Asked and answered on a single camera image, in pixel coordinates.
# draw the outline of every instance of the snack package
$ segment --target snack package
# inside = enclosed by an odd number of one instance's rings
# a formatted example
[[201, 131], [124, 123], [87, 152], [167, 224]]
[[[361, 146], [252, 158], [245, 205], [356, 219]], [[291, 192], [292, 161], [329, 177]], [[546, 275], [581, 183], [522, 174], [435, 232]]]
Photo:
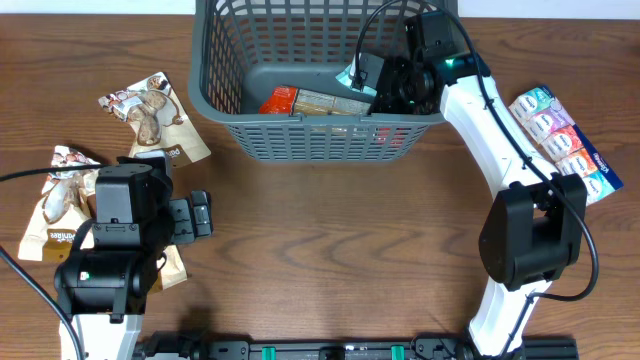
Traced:
[[366, 114], [370, 106], [361, 101], [278, 86], [260, 107], [260, 114], [355, 115]]
[[551, 159], [556, 162], [580, 150], [582, 146], [582, 141], [573, 126], [567, 126], [555, 131], [542, 142], [542, 147], [551, 156]]
[[[66, 146], [56, 146], [52, 167], [95, 165], [96, 161]], [[61, 263], [69, 257], [76, 229], [95, 215], [95, 191], [98, 170], [51, 173], [42, 188], [42, 198], [36, 204], [25, 231], [18, 258], [31, 261]], [[93, 232], [89, 231], [81, 249], [93, 247]], [[187, 272], [177, 248], [165, 249], [167, 262], [160, 271], [152, 292], [167, 289], [187, 279]], [[164, 259], [158, 261], [161, 266]]]
[[582, 177], [588, 190], [587, 205], [624, 186], [547, 86], [518, 96], [509, 109], [563, 175]]
[[193, 127], [164, 73], [125, 90], [101, 97], [102, 108], [128, 122], [136, 133], [129, 156], [163, 149], [173, 167], [189, 165], [211, 154]]

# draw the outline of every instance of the black base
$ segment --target black base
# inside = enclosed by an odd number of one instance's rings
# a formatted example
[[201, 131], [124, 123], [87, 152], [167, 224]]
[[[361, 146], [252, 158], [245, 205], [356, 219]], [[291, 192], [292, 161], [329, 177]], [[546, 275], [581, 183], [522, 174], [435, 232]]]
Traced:
[[[411, 341], [250, 343], [216, 341], [204, 345], [189, 336], [155, 333], [138, 344], [133, 360], [479, 360], [460, 338], [418, 336]], [[578, 360], [570, 338], [525, 339], [511, 360]]]

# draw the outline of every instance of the brown tabletop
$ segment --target brown tabletop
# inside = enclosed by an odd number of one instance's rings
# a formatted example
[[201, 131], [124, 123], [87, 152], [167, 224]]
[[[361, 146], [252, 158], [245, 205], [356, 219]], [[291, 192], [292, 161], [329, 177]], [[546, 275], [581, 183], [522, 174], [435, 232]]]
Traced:
[[[601, 261], [578, 303], [542, 300], [527, 335], [572, 335], [583, 359], [640, 356], [640, 23], [464, 19], [506, 103], [548, 84], [625, 182], [589, 207]], [[216, 234], [181, 249], [190, 278], [149, 298], [143, 335], [207, 327], [256, 340], [462, 332], [487, 274], [477, 239], [491, 206], [449, 125], [389, 164], [265, 165], [191, 106], [192, 17], [0, 17], [0, 173], [48, 165], [56, 144], [105, 161], [130, 127], [97, 99], [165, 71], [213, 154], [176, 171], [175, 197], [213, 196]], [[17, 254], [44, 175], [0, 185], [0, 243]], [[21, 262], [51, 293], [52, 263]], [[4, 265], [0, 358], [59, 357], [58, 320]], [[586, 246], [552, 291], [574, 294]]]

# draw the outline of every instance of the gray plastic bin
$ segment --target gray plastic bin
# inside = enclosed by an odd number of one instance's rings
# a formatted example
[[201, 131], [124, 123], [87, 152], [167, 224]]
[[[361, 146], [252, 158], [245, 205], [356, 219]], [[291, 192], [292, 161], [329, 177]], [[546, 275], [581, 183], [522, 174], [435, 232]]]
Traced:
[[[360, 29], [381, 0], [197, 0], [189, 97], [263, 161], [391, 161], [409, 151], [429, 116], [261, 115], [279, 85], [372, 102], [335, 80], [352, 61]], [[457, 13], [457, 2], [446, 6]], [[407, 55], [403, 21], [430, 11], [404, 1], [380, 14], [363, 50]]]

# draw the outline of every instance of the white wall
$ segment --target white wall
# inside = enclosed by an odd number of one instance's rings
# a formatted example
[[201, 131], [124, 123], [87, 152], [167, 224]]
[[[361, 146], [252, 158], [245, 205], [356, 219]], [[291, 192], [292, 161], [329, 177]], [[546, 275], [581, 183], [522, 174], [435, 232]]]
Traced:
[[[193, 14], [197, 0], [0, 0], [0, 13]], [[462, 17], [640, 19], [640, 0], [458, 0]]]

